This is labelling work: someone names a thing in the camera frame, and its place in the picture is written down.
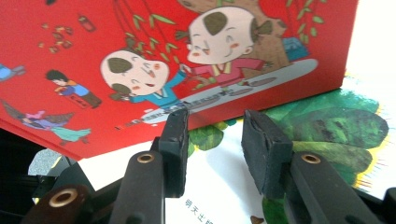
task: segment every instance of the red cover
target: red cover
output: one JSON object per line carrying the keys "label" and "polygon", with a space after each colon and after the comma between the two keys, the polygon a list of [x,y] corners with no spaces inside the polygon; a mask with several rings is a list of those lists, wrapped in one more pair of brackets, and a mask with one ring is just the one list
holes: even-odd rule
{"label": "red cover", "polygon": [[336,89],[357,2],[4,2],[0,126],[79,160]]}

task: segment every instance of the small cartoon person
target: small cartoon person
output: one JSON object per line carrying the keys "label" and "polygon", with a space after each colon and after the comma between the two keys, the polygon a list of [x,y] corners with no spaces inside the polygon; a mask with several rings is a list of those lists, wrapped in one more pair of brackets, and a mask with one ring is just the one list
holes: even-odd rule
{"label": "small cartoon person", "polygon": [[210,74],[221,86],[221,94],[231,94],[229,86],[248,86],[242,68],[262,70],[271,63],[239,58],[253,51],[258,34],[271,32],[271,23],[258,27],[254,16],[240,7],[217,7],[197,17],[189,27],[190,51],[187,59],[204,64],[194,67],[195,75]]}
{"label": "small cartoon person", "polygon": [[96,108],[102,103],[102,100],[96,97],[91,91],[69,79],[65,74],[58,70],[48,71],[47,79],[60,86],[55,89],[59,95],[68,96],[74,93],[91,105],[92,108]]}
{"label": "small cartoon person", "polygon": [[186,77],[185,64],[169,80],[169,67],[161,61],[150,61],[129,50],[118,50],[107,55],[101,64],[102,76],[116,93],[113,100],[131,103],[149,101],[170,113],[171,107],[185,107],[173,92],[173,88]]}
{"label": "small cartoon person", "polygon": [[69,142],[77,142],[80,140],[84,144],[88,144],[87,135],[91,133],[91,129],[70,130],[64,127],[68,121],[73,117],[73,113],[61,115],[44,115],[45,111],[38,111],[35,114],[22,113],[9,105],[7,102],[2,101],[2,104],[7,113],[14,119],[19,120],[23,125],[55,133],[62,139],[61,146]]}

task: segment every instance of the cartoon boy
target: cartoon boy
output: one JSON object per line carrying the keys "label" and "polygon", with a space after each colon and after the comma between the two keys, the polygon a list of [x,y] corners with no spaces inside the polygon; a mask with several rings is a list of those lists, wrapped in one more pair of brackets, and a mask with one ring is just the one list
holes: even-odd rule
{"label": "cartoon boy", "polygon": [[51,80],[56,85],[60,86],[55,91],[60,95],[76,94],[86,101],[92,108],[96,108],[102,103],[102,100],[96,97],[87,88],[77,84],[75,81],[70,80],[65,74],[57,70],[50,70],[47,73],[47,79]]}
{"label": "cartoon boy", "polygon": [[239,57],[253,51],[258,33],[270,32],[268,26],[271,24],[258,27],[254,16],[240,7],[217,7],[200,15],[189,27],[187,59],[204,65],[192,68],[192,72],[209,73],[221,86],[223,95],[232,93],[228,87],[233,84],[248,86],[242,68],[262,70],[271,64]]}
{"label": "cartoon boy", "polygon": [[101,72],[107,85],[116,91],[114,100],[128,100],[131,103],[149,101],[171,112],[172,106],[184,107],[172,88],[186,77],[190,68],[180,65],[177,74],[168,82],[169,67],[161,61],[146,60],[139,55],[119,50],[107,55],[101,64]]}

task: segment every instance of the cartoon child face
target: cartoon child face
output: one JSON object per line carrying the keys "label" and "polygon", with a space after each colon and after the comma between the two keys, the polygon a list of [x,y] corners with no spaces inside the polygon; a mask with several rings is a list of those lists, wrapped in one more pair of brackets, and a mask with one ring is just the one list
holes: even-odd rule
{"label": "cartoon child face", "polygon": [[58,86],[66,86],[67,85],[67,82],[65,82],[63,79],[53,79],[52,82]]}
{"label": "cartoon child face", "polygon": [[169,67],[149,61],[127,50],[107,55],[101,64],[102,76],[115,91],[130,95],[148,95],[159,91],[169,75]]}
{"label": "cartoon child face", "polygon": [[190,25],[193,63],[227,63],[253,50],[250,26],[254,16],[240,7],[218,7],[196,18]]}

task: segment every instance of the brass grommet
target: brass grommet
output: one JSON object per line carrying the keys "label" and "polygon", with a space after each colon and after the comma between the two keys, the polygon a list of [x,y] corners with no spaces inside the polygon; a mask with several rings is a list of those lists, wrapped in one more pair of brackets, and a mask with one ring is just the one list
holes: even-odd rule
{"label": "brass grommet", "polygon": [[146,153],[146,154],[139,156],[137,158],[137,161],[139,161],[140,163],[149,163],[151,161],[154,161],[154,156]]}
{"label": "brass grommet", "polygon": [[304,154],[301,156],[304,161],[311,163],[311,164],[319,164],[320,163],[320,158],[317,156],[314,156],[312,154]]}
{"label": "brass grommet", "polygon": [[52,196],[52,198],[49,200],[49,205],[52,207],[63,207],[73,202],[77,196],[78,193],[76,189],[63,189]]}

